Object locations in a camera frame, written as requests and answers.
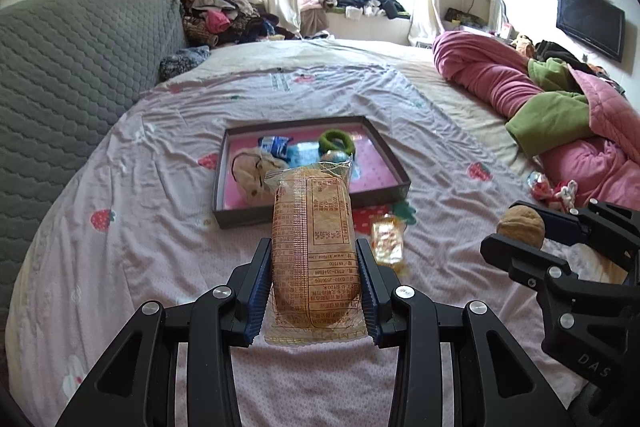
pink quilt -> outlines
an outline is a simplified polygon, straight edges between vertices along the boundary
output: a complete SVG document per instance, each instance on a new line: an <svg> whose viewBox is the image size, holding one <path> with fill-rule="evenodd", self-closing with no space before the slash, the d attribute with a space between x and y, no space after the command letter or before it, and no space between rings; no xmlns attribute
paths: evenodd
<svg viewBox="0 0 640 427"><path fill-rule="evenodd" d="M527 76L528 59L495 39L447 32L433 44L436 68L507 120L542 90ZM540 155L555 184L575 180L577 204L590 198L640 210L640 116L615 89L597 77L572 70L589 100L591 130L598 137L576 140Z"/></svg>
<svg viewBox="0 0 640 427"><path fill-rule="evenodd" d="M433 60L446 80L490 104L507 120L543 92L527 76L529 59L495 39L446 32L433 43Z"/></svg>

blue packaging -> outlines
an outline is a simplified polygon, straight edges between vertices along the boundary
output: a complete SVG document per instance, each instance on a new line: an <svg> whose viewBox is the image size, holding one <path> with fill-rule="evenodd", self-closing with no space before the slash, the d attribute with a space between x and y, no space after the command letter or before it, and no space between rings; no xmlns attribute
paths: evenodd
<svg viewBox="0 0 640 427"><path fill-rule="evenodd" d="M258 147L265 152L268 152L274 158L280 160L287 160L287 144L293 140L293 138L287 138L286 136L263 136L258 138Z"/></svg>

packaged bread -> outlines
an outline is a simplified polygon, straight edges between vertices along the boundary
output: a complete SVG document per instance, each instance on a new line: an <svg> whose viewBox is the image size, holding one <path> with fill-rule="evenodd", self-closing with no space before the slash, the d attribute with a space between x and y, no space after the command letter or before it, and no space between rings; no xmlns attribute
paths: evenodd
<svg viewBox="0 0 640 427"><path fill-rule="evenodd" d="M350 168L350 163L319 163L265 177L276 194L268 343L309 344L366 335L347 188Z"/></svg>

plastic food wrapper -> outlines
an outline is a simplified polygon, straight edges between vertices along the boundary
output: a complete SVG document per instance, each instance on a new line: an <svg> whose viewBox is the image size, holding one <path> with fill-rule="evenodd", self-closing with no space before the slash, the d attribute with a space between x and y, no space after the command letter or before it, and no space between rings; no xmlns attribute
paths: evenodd
<svg viewBox="0 0 640 427"><path fill-rule="evenodd" d="M371 250L376 263L397 269L402 265L404 219L385 214L371 218Z"/></svg>
<svg viewBox="0 0 640 427"><path fill-rule="evenodd" d="M264 336L270 344L364 337L348 182L351 162L268 172L276 193L273 287Z"/></svg>
<svg viewBox="0 0 640 427"><path fill-rule="evenodd" d="M527 184L531 189L531 195L538 201L544 201L549 208L565 214L575 208L578 184L574 180L560 182L556 187L552 187L542 172L533 171L527 178Z"/></svg>
<svg viewBox="0 0 640 427"><path fill-rule="evenodd" d="M274 192L265 185L264 178L269 171L286 168L286 161L274 158L259 147L241 149L231 161L231 174L238 192L251 206L273 204Z"/></svg>
<svg viewBox="0 0 640 427"><path fill-rule="evenodd" d="M287 146L293 138L286 136L263 136L258 138L258 147L274 158L287 160Z"/></svg>

flat screen tv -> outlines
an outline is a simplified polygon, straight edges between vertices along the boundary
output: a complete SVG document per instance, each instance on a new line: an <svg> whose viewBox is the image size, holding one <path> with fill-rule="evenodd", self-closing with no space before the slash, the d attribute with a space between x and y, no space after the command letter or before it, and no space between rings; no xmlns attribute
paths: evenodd
<svg viewBox="0 0 640 427"><path fill-rule="evenodd" d="M607 0L558 0L556 27L596 52L622 62L625 13Z"/></svg>

